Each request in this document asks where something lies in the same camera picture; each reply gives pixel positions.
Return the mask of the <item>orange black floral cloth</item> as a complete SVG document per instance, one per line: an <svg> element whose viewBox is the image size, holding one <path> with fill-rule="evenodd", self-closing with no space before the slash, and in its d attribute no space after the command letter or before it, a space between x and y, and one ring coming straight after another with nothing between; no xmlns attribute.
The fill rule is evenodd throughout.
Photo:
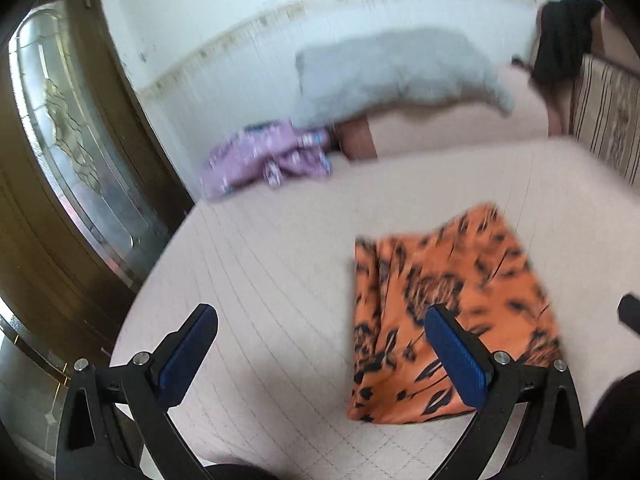
<svg viewBox="0 0 640 480"><path fill-rule="evenodd" d="M355 295L353 420L472 411L487 399L495 352L540 367L561 355L544 285L494 204L425 234L356 240Z"/></svg>

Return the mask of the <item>striped floral cushion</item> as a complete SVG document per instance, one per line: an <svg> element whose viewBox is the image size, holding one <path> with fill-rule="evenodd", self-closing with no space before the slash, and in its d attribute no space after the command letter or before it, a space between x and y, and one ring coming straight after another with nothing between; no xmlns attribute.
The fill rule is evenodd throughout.
<svg viewBox="0 0 640 480"><path fill-rule="evenodd" d="M604 58L584 56L574 81L570 135L636 190L639 75Z"/></svg>

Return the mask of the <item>pink quilted mattress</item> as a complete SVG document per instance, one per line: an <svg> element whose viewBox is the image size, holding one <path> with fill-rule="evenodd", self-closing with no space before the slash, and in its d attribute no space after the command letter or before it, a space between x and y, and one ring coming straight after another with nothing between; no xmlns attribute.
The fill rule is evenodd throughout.
<svg viewBox="0 0 640 480"><path fill-rule="evenodd" d="M114 364L153 350L202 302L220 329L171 418L192 451L283 479L425 479L459 416L374 426L346 415L354 245L421 233L494 203L550 295L580 407L590 416L639 367L620 298L639 289L639 199L567 138L332 160L329 179L258 184L196 205L138 293Z"/></svg>

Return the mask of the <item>wooden glass-panel door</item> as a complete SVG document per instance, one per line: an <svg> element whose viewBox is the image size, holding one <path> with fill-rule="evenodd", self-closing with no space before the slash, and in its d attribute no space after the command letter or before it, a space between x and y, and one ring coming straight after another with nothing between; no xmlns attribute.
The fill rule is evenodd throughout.
<svg viewBox="0 0 640 480"><path fill-rule="evenodd" d="M101 0L34 0L1 47L1 419L51 467L74 362L106 364L192 200Z"/></svg>

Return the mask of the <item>black garment on headboard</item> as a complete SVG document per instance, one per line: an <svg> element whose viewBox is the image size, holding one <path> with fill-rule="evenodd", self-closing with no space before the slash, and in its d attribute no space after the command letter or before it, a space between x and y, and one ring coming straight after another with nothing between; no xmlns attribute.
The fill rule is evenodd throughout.
<svg viewBox="0 0 640 480"><path fill-rule="evenodd" d="M537 50L532 64L519 56L513 66L528 70L540 86L551 86L578 76L582 57L593 45L592 21L602 10L600 0L551 0L537 15Z"/></svg>

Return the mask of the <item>pink bolster cushion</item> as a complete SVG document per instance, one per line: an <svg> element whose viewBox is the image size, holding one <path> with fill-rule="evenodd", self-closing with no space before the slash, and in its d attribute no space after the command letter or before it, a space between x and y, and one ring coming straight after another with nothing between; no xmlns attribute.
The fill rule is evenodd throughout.
<svg viewBox="0 0 640 480"><path fill-rule="evenodd" d="M514 99L509 115L482 102L396 107L335 125L336 143L348 159L363 160L568 133L571 81L539 88L527 70L515 65L500 66L498 74Z"/></svg>

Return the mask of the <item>purple floral garment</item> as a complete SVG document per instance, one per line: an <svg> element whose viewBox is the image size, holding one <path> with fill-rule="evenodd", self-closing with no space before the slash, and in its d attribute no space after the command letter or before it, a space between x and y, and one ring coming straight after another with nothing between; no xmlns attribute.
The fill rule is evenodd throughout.
<svg viewBox="0 0 640 480"><path fill-rule="evenodd" d="M277 188L289 178L325 178L331 174L326 157L331 146L326 128L297 129L290 122L245 127L208 155L201 173L203 194L219 200L259 180Z"/></svg>

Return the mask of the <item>grey quilted pillow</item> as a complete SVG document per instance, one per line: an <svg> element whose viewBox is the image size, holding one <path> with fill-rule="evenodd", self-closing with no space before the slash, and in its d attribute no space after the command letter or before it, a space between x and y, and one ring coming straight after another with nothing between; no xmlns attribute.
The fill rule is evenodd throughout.
<svg viewBox="0 0 640 480"><path fill-rule="evenodd" d="M461 32L392 30L296 54L299 95L291 122L310 129L395 104L480 101L509 115L514 101L488 56Z"/></svg>

